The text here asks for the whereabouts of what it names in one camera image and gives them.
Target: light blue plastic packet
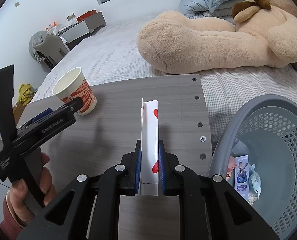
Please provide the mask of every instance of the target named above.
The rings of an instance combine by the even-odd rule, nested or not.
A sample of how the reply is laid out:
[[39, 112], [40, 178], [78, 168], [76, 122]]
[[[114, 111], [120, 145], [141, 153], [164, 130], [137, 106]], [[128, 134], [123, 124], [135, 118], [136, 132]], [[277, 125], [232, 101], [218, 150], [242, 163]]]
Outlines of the light blue plastic packet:
[[259, 198], [261, 194], [262, 184], [259, 174], [255, 171], [255, 164], [251, 166], [251, 173], [252, 175], [249, 178], [249, 184], [254, 192], [258, 194], [257, 198]]

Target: gray wooden table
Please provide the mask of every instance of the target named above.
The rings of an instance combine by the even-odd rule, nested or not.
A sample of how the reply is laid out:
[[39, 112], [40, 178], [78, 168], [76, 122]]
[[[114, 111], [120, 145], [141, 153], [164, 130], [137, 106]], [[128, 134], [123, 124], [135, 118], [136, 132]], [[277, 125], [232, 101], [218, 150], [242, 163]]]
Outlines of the gray wooden table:
[[[77, 175], [102, 174], [120, 163], [125, 153], [134, 151], [141, 138], [142, 98], [159, 101], [159, 139], [166, 151], [207, 176], [212, 147], [199, 75], [132, 79], [91, 88], [98, 100], [95, 109], [86, 116], [75, 114], [75, 124], [42, 145], [50, 156], [47, 167], [58, 192]], [[30, 103], [19, 125], [62, 104], [56, 97]], [[178, 197], [121, 196], [119, 239], [179, 239]]]

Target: wall outlet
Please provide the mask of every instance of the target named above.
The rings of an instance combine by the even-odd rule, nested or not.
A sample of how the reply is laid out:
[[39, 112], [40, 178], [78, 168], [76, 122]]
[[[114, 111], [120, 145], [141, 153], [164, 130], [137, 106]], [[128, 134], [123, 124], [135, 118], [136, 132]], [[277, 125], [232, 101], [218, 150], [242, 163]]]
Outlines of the wall outlet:
[[70, 14], [70, 15], [67, 17], [67, 20], [70, 21], [70, 20], [72, 20], [73, 18], [75, 18], [75, 14], [74, 14], [74, 13]]

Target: pink plush toy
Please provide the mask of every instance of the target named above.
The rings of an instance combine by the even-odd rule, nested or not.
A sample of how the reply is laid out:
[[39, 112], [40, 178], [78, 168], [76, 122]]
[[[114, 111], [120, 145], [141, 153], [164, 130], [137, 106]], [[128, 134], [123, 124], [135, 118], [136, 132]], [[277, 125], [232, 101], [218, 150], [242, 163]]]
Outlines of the pink plush toy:
[[235, 158], [233, 156], [230, 156], [228, 168], [227, 168], [226, 172], [233, 171], [235, 167], [236, 167]]

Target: yellow plastic bag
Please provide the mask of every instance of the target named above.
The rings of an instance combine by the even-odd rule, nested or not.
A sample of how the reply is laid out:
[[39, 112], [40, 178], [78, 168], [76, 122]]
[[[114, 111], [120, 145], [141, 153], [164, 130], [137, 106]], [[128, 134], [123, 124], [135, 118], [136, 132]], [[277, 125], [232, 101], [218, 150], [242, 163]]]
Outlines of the yellow plastic bag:
[[19, 87], [18, 101], [26, 106], [34, 97], [33, 88], [31, 84], [21, 84]]

